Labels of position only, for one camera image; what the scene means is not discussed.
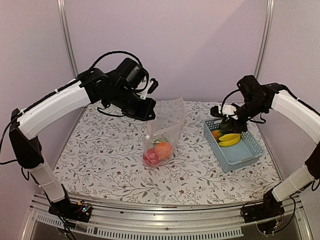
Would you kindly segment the yellow toy banana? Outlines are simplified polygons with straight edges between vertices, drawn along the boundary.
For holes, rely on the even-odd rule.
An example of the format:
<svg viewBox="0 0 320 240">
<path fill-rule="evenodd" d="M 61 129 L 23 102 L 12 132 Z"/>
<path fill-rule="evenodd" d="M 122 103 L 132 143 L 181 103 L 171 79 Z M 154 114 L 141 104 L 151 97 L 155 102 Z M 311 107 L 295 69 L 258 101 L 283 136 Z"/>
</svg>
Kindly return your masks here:
<svg viewBox="0 0 320 240">
<path fill-rule="evenodd" d="M 228 133 L 225 135 L 222 135 L 218 139 L 218 144 L 220 147 L 230 147 L 234 146 L 241 140 L 241 134 L 240 133 Z"/>
</svg>

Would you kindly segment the light blue perforated basket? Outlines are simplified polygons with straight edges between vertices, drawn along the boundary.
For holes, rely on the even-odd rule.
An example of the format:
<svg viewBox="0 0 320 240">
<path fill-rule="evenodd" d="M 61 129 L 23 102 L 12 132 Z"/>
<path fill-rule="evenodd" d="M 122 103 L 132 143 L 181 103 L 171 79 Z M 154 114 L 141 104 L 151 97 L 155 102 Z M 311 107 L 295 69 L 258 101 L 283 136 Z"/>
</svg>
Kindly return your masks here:
<svg viewBox="0 0 320 240">
<path fill-rule="evenodd" d="M 264 155 L 264 150 L 250 131 L 241 134 L 239 143 L 221 147 L 212 131 L 218 130 L 220 120 L 217 118 L 204 121 L 204 137 L 211 147 L 222 170 L 227 173 L 256 163 Z"/>
</svg>

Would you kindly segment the clear zip top bag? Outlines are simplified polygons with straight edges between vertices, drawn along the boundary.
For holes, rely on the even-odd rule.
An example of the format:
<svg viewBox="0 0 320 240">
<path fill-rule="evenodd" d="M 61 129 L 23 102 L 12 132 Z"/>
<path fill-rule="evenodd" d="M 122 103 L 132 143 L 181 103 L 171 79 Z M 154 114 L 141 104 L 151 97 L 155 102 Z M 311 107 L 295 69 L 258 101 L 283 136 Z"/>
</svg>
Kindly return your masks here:
<svg viewBox="0 0 320 240">
<path fill-rule="evenodd" d="M 172 145 L 172 155 L 166 159 L 158 159 L 159 163 L 156 166 L 146 165 L 142 159 L 146 166 L 153 168 L 173 158 L 174 150 L 186 122 L 187 109 L 183 98 L 180 97 L 158 101 L 154 107 L 154 113 L 155 119 L 146 122 L 146 133 L 142 137 L 143 154 L 149 149 L 155 149 L 152 144 L 154 139 L 165 137 Z"/>
</svg>

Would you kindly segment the green toy watermelon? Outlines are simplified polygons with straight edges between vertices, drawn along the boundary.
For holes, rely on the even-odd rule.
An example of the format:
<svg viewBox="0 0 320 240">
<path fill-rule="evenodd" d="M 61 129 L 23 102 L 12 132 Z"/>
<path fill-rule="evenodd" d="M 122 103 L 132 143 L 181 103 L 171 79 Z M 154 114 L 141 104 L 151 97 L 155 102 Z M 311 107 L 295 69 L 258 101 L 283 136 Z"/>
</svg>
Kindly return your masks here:
<svg viewBox="0 0 320 240">
<path fill-rule="evenodd" d="M 153 146 L 156 146 L 157 144 L 160 144 L 160 143 L 168 143 L 169 140 L 166 138 L 166 137 L 158 137 L 157 139 L 154 139 L 152 141 L 152 145 Z"/>
</svg>

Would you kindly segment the orange toy orange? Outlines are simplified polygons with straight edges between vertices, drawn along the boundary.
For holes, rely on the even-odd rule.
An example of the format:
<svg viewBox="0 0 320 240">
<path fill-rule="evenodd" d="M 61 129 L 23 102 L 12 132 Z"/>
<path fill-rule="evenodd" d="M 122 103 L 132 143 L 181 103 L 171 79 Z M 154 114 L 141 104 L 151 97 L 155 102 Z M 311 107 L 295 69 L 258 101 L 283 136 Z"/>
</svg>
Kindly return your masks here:
<svg viewBox="0 0 320 240">
<path fill-rule="evenodd" d="M 172 155 L 173 147 L 169 142 L 160 142 L 155 146 L 154 152 L 159 160 L 164 160 Z"/>
</svg>

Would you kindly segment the red toy apple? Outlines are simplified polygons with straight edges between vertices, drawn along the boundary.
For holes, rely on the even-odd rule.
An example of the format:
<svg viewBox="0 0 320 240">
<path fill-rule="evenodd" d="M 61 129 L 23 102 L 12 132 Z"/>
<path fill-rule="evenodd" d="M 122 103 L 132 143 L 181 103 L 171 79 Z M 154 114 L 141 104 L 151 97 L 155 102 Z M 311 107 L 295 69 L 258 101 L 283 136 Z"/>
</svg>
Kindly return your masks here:
<svg viewBox="0 0 320 240">
<path fill-rule="evenodd" d="M 148 149 L 142 156 L 144 163 L 148 166 L 156 166 L 159 163 L 159 158 L 153 148 Z"/>
</svg>

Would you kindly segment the orange green toy mango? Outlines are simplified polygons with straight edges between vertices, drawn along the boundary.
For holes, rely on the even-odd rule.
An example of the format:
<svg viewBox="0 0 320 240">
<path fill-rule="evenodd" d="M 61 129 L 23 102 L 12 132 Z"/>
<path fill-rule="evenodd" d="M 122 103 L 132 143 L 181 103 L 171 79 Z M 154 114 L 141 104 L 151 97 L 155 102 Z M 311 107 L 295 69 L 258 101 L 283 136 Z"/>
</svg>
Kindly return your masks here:
<svg viewBox="0 0 320 240">
<path fill-rule="evenodd" d="M 211 133 L 217 142 L 219 142 L 220 138 L 225 135 L 220 129 L 213 130 Z"/>
</svg>

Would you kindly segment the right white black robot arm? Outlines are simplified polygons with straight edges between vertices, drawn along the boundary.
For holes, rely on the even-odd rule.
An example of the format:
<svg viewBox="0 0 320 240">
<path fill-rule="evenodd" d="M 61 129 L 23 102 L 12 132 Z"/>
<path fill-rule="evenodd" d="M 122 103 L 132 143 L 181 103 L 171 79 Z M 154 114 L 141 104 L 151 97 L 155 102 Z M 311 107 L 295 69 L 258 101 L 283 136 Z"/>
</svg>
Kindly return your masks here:
<svg viewBox="0 0 320 240">
<path fill-rule="evenodd" d="M 275 133 L 268 136 L 272 145 L 280 143 L 285 147 L 282 151 L 285 161 L 297 152 L 298 142 L 305 150 L 299 153 L 306 157 L 304 164 L 290 176 L 271 190 L 270 199 L 259 206 L 258 213 L 262 218 L 269 218 L 278 210 L 278 203 L 290 195 L 302 192 L 320 179 L 320 114 L 310 105 L 294 95 L 288 88 L 289 80 L 272 74 L 262 79 L 263 83 L 253 75 L 245 75 L 236 82 L 237 91 L 244 99 L 244 104 L 234 107 L 231 112 L 223 112 L 227 116 L 226 133 L 247 131 L 247 123 L 255 116 L 274 111 L 285 118 L 283 130 L 273 121 Z"/>
</svg>

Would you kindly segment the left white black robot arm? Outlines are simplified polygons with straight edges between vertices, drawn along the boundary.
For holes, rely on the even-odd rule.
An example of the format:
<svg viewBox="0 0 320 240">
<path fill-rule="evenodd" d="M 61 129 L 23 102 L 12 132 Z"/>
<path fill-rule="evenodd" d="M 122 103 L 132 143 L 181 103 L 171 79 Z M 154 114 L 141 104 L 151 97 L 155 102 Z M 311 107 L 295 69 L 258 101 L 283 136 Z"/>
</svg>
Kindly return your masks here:
<svg viewBox="0 0 320 240">
<path fill-rule="evenodd" d="M 9 139 L 16 160 L 29 170 L 63 217 L 74 213 L 74 205 L 68 201 L 66 191 L 43 157 L 38 134 L 74 110 L 97 102 L 105 108 L 116 106 L 128 118 L 153 120 L 156 102 L 147 95 L 158 85 L 141 64 L 125 58 L 116 69 L 107 73 L 91 66 L 33 105 L 12 112 Z"/>
</svg>

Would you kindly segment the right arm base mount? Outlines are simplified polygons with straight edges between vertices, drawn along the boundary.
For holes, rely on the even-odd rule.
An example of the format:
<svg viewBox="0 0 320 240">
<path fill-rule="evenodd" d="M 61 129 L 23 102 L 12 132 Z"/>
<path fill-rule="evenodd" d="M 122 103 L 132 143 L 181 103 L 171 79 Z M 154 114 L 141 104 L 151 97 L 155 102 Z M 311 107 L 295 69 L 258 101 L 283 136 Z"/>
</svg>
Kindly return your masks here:
<svg viewBox="0 0 320 240">
<path fill-rule="evenodd" d="M 258 230 L 264 235 L 274 234 L 279 227 L 283 214 L 285 213 L 283 203 L 278 202 L 272 190 L 267 191 L 263 195 L 262 203 L 256 204 L 253 202 L 245 203 L 240 210 L 240 215 L 245 223 L 257 222 L 272 218 L 270 221 L 265 221 L 257 224 Z"/>
</svg>

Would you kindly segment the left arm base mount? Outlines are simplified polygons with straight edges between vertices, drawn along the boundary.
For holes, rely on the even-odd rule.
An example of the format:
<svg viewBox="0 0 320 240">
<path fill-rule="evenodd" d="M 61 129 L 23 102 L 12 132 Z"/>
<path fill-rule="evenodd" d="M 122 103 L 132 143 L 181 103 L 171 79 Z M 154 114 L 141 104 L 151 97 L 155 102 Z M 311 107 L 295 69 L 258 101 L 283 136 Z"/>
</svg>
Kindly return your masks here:
<svg viewBox="0 0 320 240">
<path fill-rule="evenodd" d="M 61 186 L 63 189 L 64 198 L 57 202 L 52 202 L 48 198 L 48 202 L 50 204 L 48 212 L 60 218 L 88 223 L 93 210 L 92 204 L 85 202 L 84 200 L 81 200 L 77 203 L 71 202 L 65 187 L 63 185 Z"/>
</svg>

